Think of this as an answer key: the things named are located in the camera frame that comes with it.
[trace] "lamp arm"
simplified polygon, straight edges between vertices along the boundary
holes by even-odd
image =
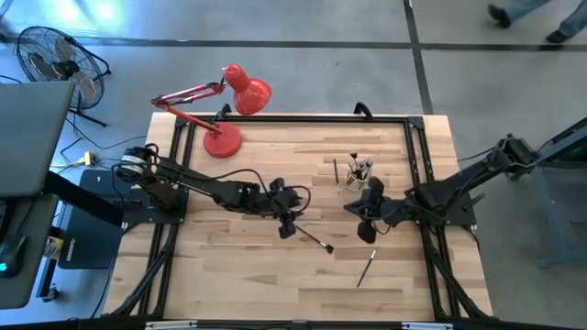
[[[171,114],[174,114],[180,117],[181,119],[186,120],[187,122],[203,127],[209,131],[216,132],[217,134],[222,134],[224,132],[221,129],[219,129],[216,125],[209,124],[203,120],[187,115],[185,112],[175,108],[174,105],[188,104],[193,101],[201,100],[209,96],[220,95],[222,94],[222,92],[224,92],[226,84],[227,83],[224,81],[223,78],[220,82],[211,82],[209,84],[196,86],[194,88],[186,89],[177,93],[170,93],[164,96],[159,96],[151,100],[151,104],[153,106],[158,107],[159,109],[163,109]],[[210,89],[211,91],[207,93],[198,93],[205,91],[207,89]]]

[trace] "wooden table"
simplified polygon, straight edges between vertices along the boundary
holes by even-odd
[[[459,169],[449,121],[443,115],[427,115],[424,119],[434,173],[441,180]],[[157,143],[162,156],[169,153],[174,123],[173,115],[153,114],[147,143]],[[403,198],[403,191],[412,187],[412,181],[400,125],[236,125],[241,130],[243,144],[239,153],[230,159],[208,156],[202,147],[205,131],[197,128],[190,168],[210,176],[253,168],[267,183],[283,177],[286,184],[309,187],[312,202],[295,222],[333,245],[335,252],[328,255],[299,232],[282,240],[277,231],[279,221],[226,212],[210,198],[191,192],[188,215],[180,227],[175,249],[165,318],[434,319],[422,239],[416,226],[411,222],[401,223],[386,236],[378,235],[375,244],[368,245],[356,235],[359,219],[342,209],[343,204],[357,200],[359,193],[341,186],[337,194],[335,188],[333,158],[338,161],[342,185],[349,152],[357,150],[360,155],[374,158],[373,174],[385,184],[385,194]],[[177,155],[180,163],[184,139]],[[415,145],[420,160],[417,142]],[[247,173],[230,180],[257,181]],[[382,222],[378,225],[381,229],[386,227]],[[142,276],[152,231],[153,225],[138,225],[124,236],[105,312],[118,307]],[[479,307],[490,314],[482,264],[471,234],[459,227],[449,227],[447,238],[456,278]],[[357,289],[359,277],[375,248],[376,258]],[[443,280],[439,286],[444,296],[443,306],[448,311]],[[156,299],[158,279],[153,288],[151,303]]]

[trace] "gray floor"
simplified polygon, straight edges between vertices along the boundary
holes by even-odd
[[[223,39],[285,41],[407,42],[401,0],[14,0],[3,24],[14,32],[51,26],[74,36],[132,39]],[[578,1],[556,0],[510,30],[490,24],[488,1],[412,0],[422,42],[538,44]],[[54,12],[58,6],[60,12]],[[154,18],[165,17],[158,21]],[[570,41],[587,44],[587,32]],[[13,45],[0,45],[0,74],[25,80]],[[422,114],[409,49],[254,49],[190,47],[91,47],[106,59],[102,102],[88,114],[102,129],[78,120],[102,146],[147,131],[150,98],[220,77],[230,62],[242,64],[273,87],[267,111],[348,113],[365,102],[377,114]],[[587,111],[585,52],[424,51],[435,114],[449,116],[457,153],[487,149],[512,132],[538,147]],[[229,94],[186,108],[217,111]],[[58,149],[75,140],[63,130]],[[117,158],[125,146],[86,150]],[[62,159],[57,156],[56,162]],[[79,181],[81,169],[64,173]],[[536,258],[552,252],[544,213],[530,177],[511,183],[497,178],[479,188],[475,207],[483,267],[496,316],[504,320],[585,327],[587,266],[539,269]],[[32,299],[24,309],[0,312],[0,324],[88,317],[97,304],[105,271],[59,270],[63,299]]]

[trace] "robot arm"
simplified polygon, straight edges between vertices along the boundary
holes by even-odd
[[[435,220],[445,218],[464,193],[501,173],[519,177],[530,172],[538,159],[538,154],[522,138],[512,135],[501,139],[488,151],[483,159],[445,180],[426,182],[406,191],[403,200],[383,196],[383,184],[379,179],[371,178],[370,188],[362,192],[358,201],[344,208],[362,220],[359,236],[373,243],[376,232],[372,221],[382,219],[385,224],[395,227],[406,220],[417,219],[425,224],[431,217]]]
[[[159,159],[159,162],[155,164],[152,162],[154,159]],[[180,191],[174,188],[174,184],[181,184],[209,196],[227,211],[279,218],[282,223],[279,233],[283,239],[295,234],[294,219],[302,215],[301,211],[292,210],[300,205],[301,198],[294,188],[285,186],[282,178],[275,179],[269,190],[262,186],[261,192],[257,183],[220,181],[220,178],[186,169],[172,159],[159,158],[150,148],[129,148],[122,160],[116,175],[126,182],[138,184],[164,210],[171,211],[176,206]],[[152,165],[157,166],[155,172],[151,170]]]

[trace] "desk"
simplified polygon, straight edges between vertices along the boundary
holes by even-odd
[[[175,120],[171,114],[153,114],[147,143],[158,144],[162,156],[169,153]],[[449,121],[443,115],[424,116],[424,121],[435,176],[444,179],[459,168]],[[208,197],[191,192],[188,215],[180,226],[175,248],[165,318],[434,319],[419,230],[412,223],[402,223],[388,235],[378,236],[373,245],[362,242],[356,235],[359,219],[342,209],[343,204],[357,200],[359,193],[341,186],[337,194],[335,187],[332,159],[337,158],[342,184],[348,154],[357,150],[360,155],[374,157],[373,173],[385,184],[385,194],[402,197],[403,191],[412,187],[412,181],[401,126],[367,121],[236,125],[243,144],[230,159],[208,156],[202,146],[205,131],[197,128],[190,168],[210,176],[253,168],[267,183],[283,177],[286,184],[308,186],[312,202],[295,222],[333,245],[335,252],[328,255],[302,233],[281,240],[279,221],[226,212]],[[185,135],[177,155],[180,163],[184,145]],[[416,152],[421,161],[419,148]],[[228,180],[256,181],[247,173]],[[142,276],[152,231],[153,225],[137,225],[123,237],[105,312],[116,309]],[[479,307],[490,314],[474,240],[459,227],[448,227],[447,238],[456,278]],[[377,256],[357,289],[374,248]],[[444,281],[438,284],[446,296]],[[156,278],[153,288],[158,287]],[[156,294],[157,290],[151,293],[152,302]],[[447,310],[449,305],[444,298]]]
[[[7,208],[13,205],[16,209],[12,215],[6,212],[0,221],[0,242],[15,234],[31,207],[22,233],[28,238],[25,265],[15,277],[0,280],[0,292],[10,292],[0,295],[0,309],[28,303],[47,236],[51,232],[61,235],[59,228],[51,227],[59,199],[111,225],[122,223],[119,207],[50,171],[74,87],[72,82],[0,85],[0,199],[7,201]],[[38,297],[45,298],[50,291],[55,264],[55,260],[45,260]]]

